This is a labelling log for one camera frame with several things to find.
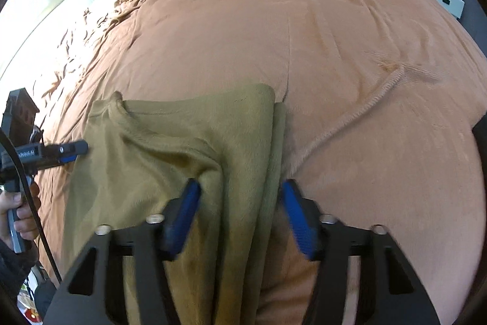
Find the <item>dark sleeve left forearm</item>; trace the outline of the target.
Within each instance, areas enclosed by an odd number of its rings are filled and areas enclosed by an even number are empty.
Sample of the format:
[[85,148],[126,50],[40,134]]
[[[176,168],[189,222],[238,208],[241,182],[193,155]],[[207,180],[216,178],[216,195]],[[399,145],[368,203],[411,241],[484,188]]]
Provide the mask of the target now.
[[13,304],[17,303],[20,289],[38,259],[38,248],[34,243],[26,252],[15,253],[4,241],[1,241],[1,287]]

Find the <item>person's left hand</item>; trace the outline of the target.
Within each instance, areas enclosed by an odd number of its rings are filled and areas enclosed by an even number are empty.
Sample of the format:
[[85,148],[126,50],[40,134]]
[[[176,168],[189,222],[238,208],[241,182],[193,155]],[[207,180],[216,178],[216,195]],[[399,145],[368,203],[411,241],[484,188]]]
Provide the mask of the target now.
[[13,250],[12,236],[8,225],[7,213],[14,210],[18,220],[14,224],[15,230],[20,233],[21,237],[27,241],[34,241],[39,236],[36,227],[34,215],[30,206],[23,199],[20,192],[9,193],[3,191],[0,196],[0,223],[1,223],[1,240]]

